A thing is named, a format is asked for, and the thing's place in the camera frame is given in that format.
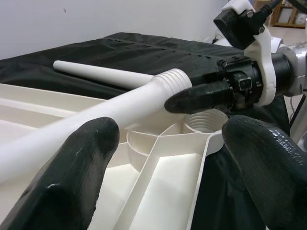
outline black tablecloth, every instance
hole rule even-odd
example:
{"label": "black tablecloth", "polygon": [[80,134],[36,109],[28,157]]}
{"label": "black tablecloth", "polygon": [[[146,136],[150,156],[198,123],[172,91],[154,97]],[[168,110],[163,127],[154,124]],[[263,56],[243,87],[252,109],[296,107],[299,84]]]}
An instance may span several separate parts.
{"label": "black tablecloth", "polygon": [[[195,85],[206,82],[206,76],[215,73],[218,59],[237,54],[241,51],[231,47],[118,33],[2,60],[0,83],[109,99],[127,89],[54,71],[53,62],[64,60],[152,75],[179,68]],[[240,114],[290,132],[283,97],[275,98],[268,106],[241,111]],[[192,229],[265,230],[240,172],[225,147],[205,161]]]}

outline white bracket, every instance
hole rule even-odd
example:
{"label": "white bracket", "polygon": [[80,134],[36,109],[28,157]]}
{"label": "white bracket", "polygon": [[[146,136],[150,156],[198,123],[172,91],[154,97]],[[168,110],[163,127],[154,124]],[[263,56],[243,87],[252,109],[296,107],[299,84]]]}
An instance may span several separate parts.
{"label": "white bracket", "polygon": [[[241,14],[245,10],[255,11],[248,0],[231,0],[223,7],[223,10],[228,9],[233,9],[237,14]],[[276,75],[271,54],[271,34],[267,27],[263,26],[264,32],[254,35],[255,41],[244,50],[245,56],[258,63],[262,75],[263,90],[258,103],[255,104],[256,106],[270,104],[276,93]]]}

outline floor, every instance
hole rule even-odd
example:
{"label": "floor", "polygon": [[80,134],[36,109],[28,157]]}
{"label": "floor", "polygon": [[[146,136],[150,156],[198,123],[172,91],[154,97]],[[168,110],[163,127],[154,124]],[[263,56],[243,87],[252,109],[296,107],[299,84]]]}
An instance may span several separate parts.
{"label": "floor", "polygon": [[[306,40],[306,32],[304,29],[295,29],[295,28],[286,28],[286,27],[269,27],[268,28],[271,35],[274,37],[279,37],[283,39],[283,43],[285,45],[291,45],[297,42]],[[292,98],[293,108],[296,109],[302,96],[296,96]],[[288,110],[289,119],[293,114],[293,110],[291,108],[291,98],[285,97],[286,106]]]}

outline circular compartment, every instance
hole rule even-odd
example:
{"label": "circular compartment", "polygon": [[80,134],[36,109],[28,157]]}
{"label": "circular compartment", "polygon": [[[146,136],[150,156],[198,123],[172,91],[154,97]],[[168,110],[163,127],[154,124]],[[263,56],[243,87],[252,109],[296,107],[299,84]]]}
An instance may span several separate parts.
{"label": "circular compartment", "polygon": [[210,109],[186,116],[185,126],[194,132],[214,133],[221,130],[227,120],[227,115],[222,111]]}

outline white wall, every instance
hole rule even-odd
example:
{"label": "white wall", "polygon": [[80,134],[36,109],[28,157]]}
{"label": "white wall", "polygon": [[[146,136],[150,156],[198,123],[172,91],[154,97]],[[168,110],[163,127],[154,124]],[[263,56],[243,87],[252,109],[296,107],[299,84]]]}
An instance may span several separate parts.
{"label": "white wall", "polygon": [[0,0],[0,59],[117,32],[212,40],[227,0]]}

